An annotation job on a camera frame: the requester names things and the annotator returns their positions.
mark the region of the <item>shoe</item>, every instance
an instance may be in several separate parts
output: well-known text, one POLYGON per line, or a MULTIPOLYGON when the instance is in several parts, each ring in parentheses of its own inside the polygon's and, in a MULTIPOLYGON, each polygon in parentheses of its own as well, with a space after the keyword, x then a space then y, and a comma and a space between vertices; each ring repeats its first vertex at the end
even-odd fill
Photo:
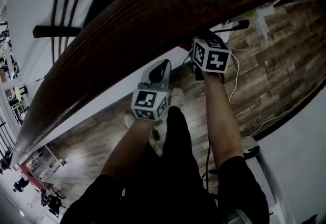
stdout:
POLYGON ((129 129, 133 123, 136 121, 135 117, 132 114, 125 114, 123 116, 124 124, 129 129))
POLYGON ((184 93, 181 88, 174 88, 171 93, 171 106, 176 106, 181 108, 182 102, 184 99, 184 93))

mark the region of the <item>white box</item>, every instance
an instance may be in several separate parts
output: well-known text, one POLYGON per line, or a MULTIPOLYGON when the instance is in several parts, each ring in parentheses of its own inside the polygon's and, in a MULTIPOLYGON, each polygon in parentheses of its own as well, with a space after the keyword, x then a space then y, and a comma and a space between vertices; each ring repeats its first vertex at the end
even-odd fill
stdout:
POLYGON ((220 41, 195 39, 193 61, 206 72, 226 73, 232 51, 220 41))
POLYGON ((133 91, 131 109, 137 119, 158 121, 167 107, 166 92, 141 89, 133 91))

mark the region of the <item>dark brown wooden surface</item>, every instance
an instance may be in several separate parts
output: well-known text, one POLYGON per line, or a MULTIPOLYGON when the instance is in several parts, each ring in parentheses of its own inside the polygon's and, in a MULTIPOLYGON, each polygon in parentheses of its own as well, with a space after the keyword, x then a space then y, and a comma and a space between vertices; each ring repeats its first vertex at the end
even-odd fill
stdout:
MULTIPOLYGON (((252 134, 266 120, 291 109, 326 76, 326 17, 316 0, 277 7, 276 14, 267 17, 266 22, 269 29, 269 48, 266 50, 264 39, 252 26, 234 32, 229 41, 231 46, 247 49, 233 52, 240 61, 240 76, 231 106, 242 136, 252 134)), ((235 65, 231 62, 225 82, 228 95, 233 90, 235 76, 235 65)), ((203 83, 195 81, 189 66, 174 73, 171 81, 171 87, 182 87, 185 93, 181 110, 188 123, 193 154, 202 175, 208 149, 203 83)), ((130 110, 130 104, 131 95, 128 95, 49 143, 55 154, 68 161, 51 182, 73 200, 95 180, 127 131, 123 115, 130 110)), ((164 113, 162 123, 157 126, 161 141, 155 150, 159 155, 165 140, 166 117, 164 113)), ((259 132, 278 119, 264 125, 259 132)), ((212 168, 211 154, 209 169, 212 168)), ((210 176, 210 192, 217 193, 217 185, 216 177, 210 176)))
POLYGON ((12 163, 85 104, 185 39, 273 0, 117 0, 46 75, 21 127, 12 163), (85 73, 96 64, 97 74, 85 73))

